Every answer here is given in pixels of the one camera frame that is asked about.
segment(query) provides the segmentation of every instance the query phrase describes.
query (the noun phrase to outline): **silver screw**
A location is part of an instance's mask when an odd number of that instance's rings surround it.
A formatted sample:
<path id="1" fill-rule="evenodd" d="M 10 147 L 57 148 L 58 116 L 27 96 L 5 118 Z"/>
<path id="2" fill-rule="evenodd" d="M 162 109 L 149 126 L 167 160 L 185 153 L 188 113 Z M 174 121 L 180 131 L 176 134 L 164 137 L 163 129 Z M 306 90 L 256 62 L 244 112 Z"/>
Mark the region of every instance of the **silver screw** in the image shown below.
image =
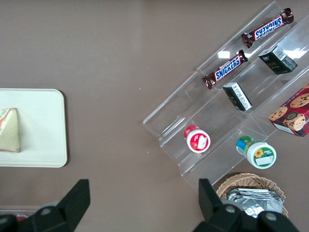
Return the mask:
<path id="1" fill-rule="evenodd" d="M 273 213 L 267 213 L 266 218 L 270 221 L 277 221 L 277 217 Z"/>
<path id="2" fill-rule="evenodd" d="M 8 221 L 8 218 L 7 218 L 7 217 L 1 218 L 1 219 L 0 219 L 0 225 L 1 225 L 1 224 L 4 224 L 4 223 L 7 223 L 7 221 Z"/>
<path id="3" fill-rule="evenodd" d="M 51 209 L 50 208 L 45 208 L 41 211 L 41 215 L 44 216 L 44 215 L 47 215 L 51 212 Z"/>
<path id="4" fill-rule="evenodd" d="M 228 205 L 225 210 L 231 214 L 235 213 L 236 212 L 236 209 L 230 205 Z"/>

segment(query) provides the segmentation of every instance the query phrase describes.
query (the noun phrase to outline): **barcode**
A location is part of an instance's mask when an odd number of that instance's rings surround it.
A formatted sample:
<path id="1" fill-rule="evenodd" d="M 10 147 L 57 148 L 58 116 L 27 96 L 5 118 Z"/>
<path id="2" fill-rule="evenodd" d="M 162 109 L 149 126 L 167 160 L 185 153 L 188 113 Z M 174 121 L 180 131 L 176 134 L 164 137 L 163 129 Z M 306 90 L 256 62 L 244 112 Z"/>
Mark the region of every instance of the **barcode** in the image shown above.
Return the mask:
<path id="1" fill-rule="evenodd" d="M 278 57 L 278 59 L 281 61 L 286 57 L 284 51 L 279 47 L 276 47 L 272 53 L 275 54 L 275 56 Z"/>
<path id="2" fill-rule="evenodd" d="M 236 147 L 236 150 L 241 153 L 243 156 L 246 156 L 246 153 L 243 149 L 241 149 L 239 146 Z"/>

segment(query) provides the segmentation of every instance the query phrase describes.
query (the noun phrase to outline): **clear acrylic display stand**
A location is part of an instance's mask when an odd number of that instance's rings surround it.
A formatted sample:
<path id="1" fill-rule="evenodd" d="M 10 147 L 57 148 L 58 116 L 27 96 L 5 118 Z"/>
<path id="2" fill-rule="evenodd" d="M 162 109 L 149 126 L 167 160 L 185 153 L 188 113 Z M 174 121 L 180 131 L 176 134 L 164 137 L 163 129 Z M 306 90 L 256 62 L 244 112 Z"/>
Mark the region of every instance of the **clear acrylic display stand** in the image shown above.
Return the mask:
<path id="1" fill-rule="evenodd" d="M 236 142 L 241 136 L 250 135 L 265 141 L 275 132 L 276 128 L 267 117 L 301 89 L 302 82 L 306 82 L 305 76 L 309 76 L 308 16 L 298 24 L 293 22 L 273 31 L 249 49 L 242 41 L 243 32 L 250 32 L 273 19 L 282 9 L 275 1 L 271 3 L 143 121 L 195 190 L 198 190 L 200 178 L 208 178 L 214 184 L 244 159 L 236 151 Z M 277 45 L 298 64 L 292 73 L 275 75 L 258 57 L 264 49 Z M 208 89 L 201 78 L 225 64 L 241 49 L 249 61 Z M 238 111 L 230 102 L 222 91 L 222 86 L 228 82 L 240 84 L 253 104 L 250 110 Z M 192 124 L 211 138 L 211 146 L 204 153 L 192 152 L 183 137 L 185 128 Z"/>

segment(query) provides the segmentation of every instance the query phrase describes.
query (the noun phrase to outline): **brown tabletop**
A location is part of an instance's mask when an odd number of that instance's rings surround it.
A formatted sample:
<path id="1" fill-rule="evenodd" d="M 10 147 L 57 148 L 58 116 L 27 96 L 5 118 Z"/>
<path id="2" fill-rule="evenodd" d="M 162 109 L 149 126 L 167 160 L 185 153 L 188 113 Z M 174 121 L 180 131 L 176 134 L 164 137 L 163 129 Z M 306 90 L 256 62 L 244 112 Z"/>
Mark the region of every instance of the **brown tabletop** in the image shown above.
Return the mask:
<path id="1" fill-rule="evenodd" d="M 0 205 L 36 208 L 88 178 L 91 205 L 76 231 L 192 231 L 203 220 L 198 194 L 141 122 L 270 3 L 1 1 L 0 87 L 64 94 L 69 159 L 62 168 L 0 167 Z M 305 0 L 278 3 L 296 21 L 309 12 Z M 276 132 L 273 167 L 243 161 L 232 171 L 276 182 L 304 232 L 308 139 Z"/>

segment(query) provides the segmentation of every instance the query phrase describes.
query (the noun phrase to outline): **green and black box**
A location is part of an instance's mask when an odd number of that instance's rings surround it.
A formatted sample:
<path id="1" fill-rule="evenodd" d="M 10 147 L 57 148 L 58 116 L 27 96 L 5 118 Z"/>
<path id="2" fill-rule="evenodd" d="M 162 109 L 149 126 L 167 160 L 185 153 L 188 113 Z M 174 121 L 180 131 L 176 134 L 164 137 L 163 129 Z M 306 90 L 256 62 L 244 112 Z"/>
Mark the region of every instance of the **green and black box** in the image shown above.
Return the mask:
<path id="1" fill-rule="evenodd" d="M 297 64 L 278 46 L 264 50 L 259 58 L 275 73 L 291 73 Z"/>

